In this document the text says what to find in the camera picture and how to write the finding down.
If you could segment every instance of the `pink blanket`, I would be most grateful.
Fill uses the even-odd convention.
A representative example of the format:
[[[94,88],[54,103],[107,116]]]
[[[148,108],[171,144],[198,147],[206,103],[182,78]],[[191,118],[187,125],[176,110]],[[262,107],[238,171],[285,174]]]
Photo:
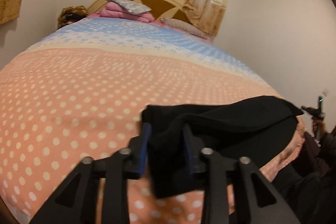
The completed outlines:
[[[89,17],[122,18],[122,19],[140,21],[144,23],[155,21],[155,18],[149,12],[145,12],[140,15],[132,15],[114,2],[108,2],[102,11],[89,15]]]

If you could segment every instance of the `gray pillow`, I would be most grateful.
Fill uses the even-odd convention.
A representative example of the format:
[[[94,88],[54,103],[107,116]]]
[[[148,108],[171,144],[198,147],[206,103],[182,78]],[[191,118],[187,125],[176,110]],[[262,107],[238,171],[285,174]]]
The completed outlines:
[[[121,8],[123,8],[124,10],[126,10],[132,15],[140,15],[142,13],[149,12],[150,10],[152,10],[146,5],[143,5],[141,3],[136,3],[131,0],[107,0],[107,1],[115,2]]]

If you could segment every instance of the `bed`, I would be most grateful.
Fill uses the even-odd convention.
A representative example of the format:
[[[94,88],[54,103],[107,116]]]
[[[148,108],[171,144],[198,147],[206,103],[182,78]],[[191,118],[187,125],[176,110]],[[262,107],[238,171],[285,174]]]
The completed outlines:
[[[189,22],[184,0],[133,1],[151,7],[156,19]],[[89,13],[105,5],[98,0]],[[279,97],[246,65],[198,37],[131,20],[83,19],[0,72],[1,198],[28,223],[80,159],[126,146],[146,105],[219,105],[260,95]],[[304,131],[300,120],[286,149],[261,168],[268,180],[298,156]],[[156,200],[145,177],[129,181],[128,196],[132,223],[199,223],[202,191]]]

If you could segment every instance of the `metal screw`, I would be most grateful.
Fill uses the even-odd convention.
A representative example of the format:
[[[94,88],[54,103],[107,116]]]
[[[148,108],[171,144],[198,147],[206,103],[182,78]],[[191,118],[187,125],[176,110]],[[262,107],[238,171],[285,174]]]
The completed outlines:
[[[242,164],[249,164],[249,163],[251,163],[251,159],[249,157],[241,157],[240,162]]]
[[[201,149],[201,153],[204,155],[211,155],[213,153],[213,150],[211,148],[205,147]]]
[[[132,150],[128,147],[125,147],[119,150],[119,153],[122,155],[129,155],[131,152]]]
[[[83,160],[82,160],[82,163],[84,164],[90,164],[93,162],[93,158],[91,157],[85,157]]]

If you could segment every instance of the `dark clothing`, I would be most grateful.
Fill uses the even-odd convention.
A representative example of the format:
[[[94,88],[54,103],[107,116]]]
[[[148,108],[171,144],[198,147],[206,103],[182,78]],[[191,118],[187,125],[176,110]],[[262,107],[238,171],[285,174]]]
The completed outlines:
[[[292,166],[302,177],[314,172],[318,172],[322,176],[325,175],[330,168],[324,159],[318,157],[321,148],[315,142],[315,138],[309,133],[305,132],[304,138],[305,142],[300,154],[292,162]]]
[[[272,182],[303,224],[336,223],[336,139],[324,134],[320,144],[318,157],[331,167],[324,176],[314,172],[303,178],[288,165]]]
[[[182,129],[189,124],[193,135],[222,156],[250,157],[262,167],[291,141],[302,111],[285,100],[261,96],[231,105],[147,106],[142,122],[152,125],[148,163],[158,198],[202,187],[191,179],[184,161]]]

